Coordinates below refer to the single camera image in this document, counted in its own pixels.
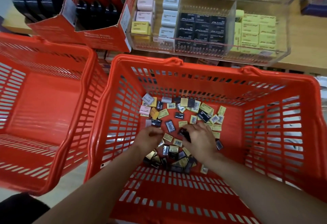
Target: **red cardboard box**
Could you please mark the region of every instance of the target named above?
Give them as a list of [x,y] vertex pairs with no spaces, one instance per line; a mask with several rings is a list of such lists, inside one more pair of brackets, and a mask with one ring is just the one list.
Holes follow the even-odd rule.
[[27,25],[48,41],[84,44],[83,39],[75,32],[76,3],[77,0],[64,0],[59,15]]
[[126,31],[130,20],[130,12],[135,0],[126,0],[119,21],[116,25],[97,30],[81,31],[78,25],[76,33],[91,48],[112,51],[130,52],[131,46],[126,37]]

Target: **empty red basket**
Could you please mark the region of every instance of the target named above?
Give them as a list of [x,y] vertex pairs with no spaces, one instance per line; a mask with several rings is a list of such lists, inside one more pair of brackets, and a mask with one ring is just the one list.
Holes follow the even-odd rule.
[[[311,76],[119,55],[100,98],[86,180],[126,150],[144,127],[145,93],[227,107],[222,152],[259,173],[324,198],[326,125]],[[112,211],[136,223],[254,223],[258,220],[219,176],[137,167]]]
[[0,186],[42,195],[87,160],[107,76],[87,47],[0,35]]

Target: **person's left hand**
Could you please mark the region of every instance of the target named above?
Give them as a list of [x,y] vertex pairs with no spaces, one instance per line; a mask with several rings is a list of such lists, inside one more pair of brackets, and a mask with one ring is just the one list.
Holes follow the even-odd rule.
[[158,147],[164,132],[157,127],[147,127],[142,129],[135,138],[133,143],[141,152],[141,156],[145,157],[155,148]]

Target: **person's right hand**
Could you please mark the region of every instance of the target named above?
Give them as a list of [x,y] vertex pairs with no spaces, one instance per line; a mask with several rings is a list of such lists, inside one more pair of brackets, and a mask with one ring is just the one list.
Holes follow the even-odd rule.
[[215,137],[210,127],[203,123],[183,126],[189,133],[191,143],[183,138],[183,145],[202,164],[217,152]]

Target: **person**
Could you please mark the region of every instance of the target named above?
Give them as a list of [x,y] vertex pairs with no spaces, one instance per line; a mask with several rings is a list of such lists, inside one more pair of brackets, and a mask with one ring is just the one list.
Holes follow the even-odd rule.
[[[190,153],[221,176],[262,223],[326,223],[327,204],[311,195],[238,164],[218,152],[203,123],[184,126]],[[160,143],[163,131],[147,127],[132,146],[42,215],[34,224],[105,224],[134,169]]]

